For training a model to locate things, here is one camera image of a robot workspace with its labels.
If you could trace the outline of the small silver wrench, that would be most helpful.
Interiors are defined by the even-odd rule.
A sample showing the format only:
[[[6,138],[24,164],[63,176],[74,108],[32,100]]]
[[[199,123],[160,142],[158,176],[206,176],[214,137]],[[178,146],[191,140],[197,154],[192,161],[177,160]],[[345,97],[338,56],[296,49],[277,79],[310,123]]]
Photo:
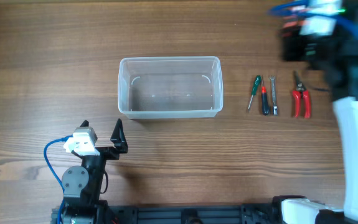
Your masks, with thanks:
[[[271,95],[272,95],[272,101],[273,101],[273,114],[275,116],[278,116],[278,105],[276,100],[276,78],[274,76],[270,77],[270,83],[271,83]]]

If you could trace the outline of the orange black needle-nose pliers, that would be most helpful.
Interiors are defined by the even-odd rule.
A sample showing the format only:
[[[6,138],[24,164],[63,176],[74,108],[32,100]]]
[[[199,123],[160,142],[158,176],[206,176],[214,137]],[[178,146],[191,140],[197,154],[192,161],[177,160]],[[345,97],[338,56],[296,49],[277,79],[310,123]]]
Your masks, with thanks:
[[[280,37],[297,37],[301,35],[301,29],[305,24],[305,19],[298,16],[285,16],[283,27],[280,31]]]

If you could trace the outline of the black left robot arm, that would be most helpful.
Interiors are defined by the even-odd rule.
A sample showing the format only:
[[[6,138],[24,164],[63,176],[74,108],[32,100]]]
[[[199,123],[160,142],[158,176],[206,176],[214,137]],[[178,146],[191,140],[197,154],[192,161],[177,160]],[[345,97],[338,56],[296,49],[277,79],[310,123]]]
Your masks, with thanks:
[[[122,120],[116,121],[110,141],[112,146],[96,146],[97,135],[85,120],[72,136],[67,138],[64,149],[81,159],[79,166],[68,168],[62,176],[63,202],[57,212],[57,223],[118,223],[119,219],[100,199],[108,186],[105,166],[109,160],[118,160],[128,152]]]

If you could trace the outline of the red black screwdriver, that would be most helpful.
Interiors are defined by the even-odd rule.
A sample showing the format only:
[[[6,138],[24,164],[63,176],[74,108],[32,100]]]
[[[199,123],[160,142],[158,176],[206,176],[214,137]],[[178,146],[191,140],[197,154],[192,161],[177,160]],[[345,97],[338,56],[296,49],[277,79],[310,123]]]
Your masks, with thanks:
[[[270,106],[268,104],[267,91],[263,79],[261,80],[261,111],[265,116],[270,114]]]

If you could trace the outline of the red handled cutters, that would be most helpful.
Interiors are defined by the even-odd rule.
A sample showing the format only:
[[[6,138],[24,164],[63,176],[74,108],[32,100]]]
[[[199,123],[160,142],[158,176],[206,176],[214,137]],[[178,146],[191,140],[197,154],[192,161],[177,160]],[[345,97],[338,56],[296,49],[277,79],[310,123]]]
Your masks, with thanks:
[[[300,80],[298,72],[293,71],[293,78],[295,88],[292,91],[294,98],[294,117],[297,118],[301,110],[301,100],[304,102],[304,117],[309,119],[311,117],[311,97],[309,90],[305,87],[304,83]]]

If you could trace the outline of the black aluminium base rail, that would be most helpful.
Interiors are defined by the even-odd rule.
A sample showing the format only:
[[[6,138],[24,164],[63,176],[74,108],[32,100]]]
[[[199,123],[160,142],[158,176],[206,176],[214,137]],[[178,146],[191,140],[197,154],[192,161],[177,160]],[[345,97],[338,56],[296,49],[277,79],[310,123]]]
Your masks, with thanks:
[[[278,209],[270,203],[226,206],[134,207],[111,206],[105,212],[91,209],[61,212],[61,223],[283,223]]]

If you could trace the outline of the clear plastic container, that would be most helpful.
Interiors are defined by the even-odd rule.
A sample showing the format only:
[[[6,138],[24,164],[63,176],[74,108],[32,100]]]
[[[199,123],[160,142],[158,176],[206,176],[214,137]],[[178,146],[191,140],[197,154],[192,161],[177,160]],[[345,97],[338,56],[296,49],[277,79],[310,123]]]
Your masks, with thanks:
[[[213,118],[223,107],[218,57],[131,57],[120,62],[118,109],[129,119]]]

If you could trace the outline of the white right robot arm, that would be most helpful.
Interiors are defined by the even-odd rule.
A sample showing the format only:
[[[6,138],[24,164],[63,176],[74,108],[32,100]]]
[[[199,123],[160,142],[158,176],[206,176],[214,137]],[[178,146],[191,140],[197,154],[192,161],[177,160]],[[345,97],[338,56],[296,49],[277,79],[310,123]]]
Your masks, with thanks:
[[[283,58],[321,70],[342,142],[345,198],[341,208],[310,199],[275,199],[277,223],[358,223],[358,2],[294,1],[271,8],[285,18]]]

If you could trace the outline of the green handled screwdriver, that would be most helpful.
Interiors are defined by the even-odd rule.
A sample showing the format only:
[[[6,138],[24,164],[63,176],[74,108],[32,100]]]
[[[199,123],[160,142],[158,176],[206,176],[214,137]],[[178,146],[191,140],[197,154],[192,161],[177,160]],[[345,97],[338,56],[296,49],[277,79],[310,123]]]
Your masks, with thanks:
[[[257,75],[253,81],[252,92],[251,92],[250,100],[248,103],[248,111],[250,111],[250,108],[251,108],[252,102],[253,102],[253,98],[256,95],[260,84],[261,84],[261,76]]]

